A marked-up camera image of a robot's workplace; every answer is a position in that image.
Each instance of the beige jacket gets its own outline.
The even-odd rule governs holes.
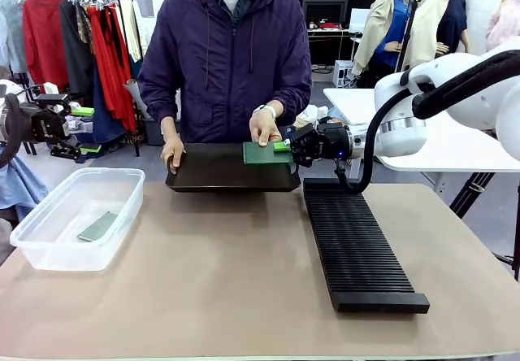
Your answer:
[[[403,67],[413,68],[436,58],[437,28],[449,0],[426,0],[417,9]]]
[[[370,7],[363,38],[354,57],[352,73],[360,75],[368,66],[377,47],[387,36],[393,17],[393,0],[375,0]]]

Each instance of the pink garment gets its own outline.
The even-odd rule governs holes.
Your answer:
[[[486,33],[487,50],[520,36],[520,0],[505,0],[493,15]]]

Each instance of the purple jacket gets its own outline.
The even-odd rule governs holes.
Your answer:
[[[298,0],[253,0],[233,27],[219,0],[166,0],[139,75],[154,119],[182,102],[184,142],[250,141],[254,109],[284,104],[290,125],[309,104],[309,42]]]

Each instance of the black rubber mat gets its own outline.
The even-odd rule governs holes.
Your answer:
[[[304,196],[332,305],[339,312],[426,314],[363,196],[335,179],[304,180]]]

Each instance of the red garment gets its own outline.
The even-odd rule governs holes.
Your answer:
[[[60,89],[68,85],[67,60],[59,20],[63,0],[27,0],[23,29],[27,67],[34,83],[54,83]]]
[[[89,7],[94,53],[103,85],[106,108],[123,122],[128,131],[136,130],[132,95],[123,87],[132,79],[128,50],[115,16],[114,7],[98,11]]]

